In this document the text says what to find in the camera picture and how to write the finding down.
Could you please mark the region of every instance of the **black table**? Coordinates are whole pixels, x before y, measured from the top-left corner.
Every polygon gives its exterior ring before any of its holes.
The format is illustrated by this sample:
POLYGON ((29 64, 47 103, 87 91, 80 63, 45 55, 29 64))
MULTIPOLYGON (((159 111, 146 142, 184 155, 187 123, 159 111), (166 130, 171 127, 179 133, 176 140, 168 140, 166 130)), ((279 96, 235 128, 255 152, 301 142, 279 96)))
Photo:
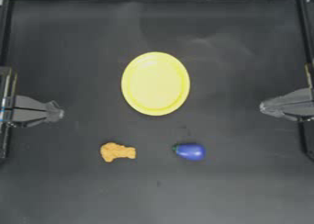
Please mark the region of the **black table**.
POLYGON ((296 125, 259 102, 306 87, 292 0, 17 0, 7 65, 19 94, 55 99, 65 118, 16 129, 0 167, 0 222, 307 223, 314 165, 296 125), (187 102, 164 117, 131 109, 120 92, 128 62, 148 51, 187 67, 187 102), (137 159, 101 161, 116 141, 137 159), (207 159, 184 161, 178 142, 207 159))

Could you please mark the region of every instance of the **yellow plate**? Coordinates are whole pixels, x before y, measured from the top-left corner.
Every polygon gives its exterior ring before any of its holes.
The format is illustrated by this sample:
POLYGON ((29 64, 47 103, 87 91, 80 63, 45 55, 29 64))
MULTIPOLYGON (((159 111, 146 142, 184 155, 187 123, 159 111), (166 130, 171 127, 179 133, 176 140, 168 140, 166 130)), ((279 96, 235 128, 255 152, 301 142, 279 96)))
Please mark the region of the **yellow plate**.
POLYGON ((127 102, 139 112, 150 116, 170 114, 187 99, 187 69, 170 54, 144 53, 124 70, 121 88, 127 102))

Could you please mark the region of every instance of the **toy chicken nugget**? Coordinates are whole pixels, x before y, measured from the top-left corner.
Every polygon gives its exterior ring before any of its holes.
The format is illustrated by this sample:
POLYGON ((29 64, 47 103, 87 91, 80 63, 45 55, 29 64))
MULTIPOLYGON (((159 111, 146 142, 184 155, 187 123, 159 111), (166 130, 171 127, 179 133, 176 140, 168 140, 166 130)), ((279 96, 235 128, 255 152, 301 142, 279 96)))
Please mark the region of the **toy chicken nugget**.
POLYGON ((136 150, 133 147, 125 147, 113 142, 101 145, 100 154, 105 162, 112 162, 116 158, 136 158, 136 150))

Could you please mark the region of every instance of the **blue toy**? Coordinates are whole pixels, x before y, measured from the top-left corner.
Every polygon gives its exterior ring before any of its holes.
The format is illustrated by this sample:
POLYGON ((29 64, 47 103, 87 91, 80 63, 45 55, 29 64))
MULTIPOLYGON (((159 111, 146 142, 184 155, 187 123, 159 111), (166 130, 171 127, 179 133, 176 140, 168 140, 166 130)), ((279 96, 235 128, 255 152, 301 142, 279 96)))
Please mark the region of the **blue toy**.
POLYGON ((182 158, 191 161, 200 161, 206 154, 206 149, 200 144, 179 144, 172 146, 172 150, 182 158))

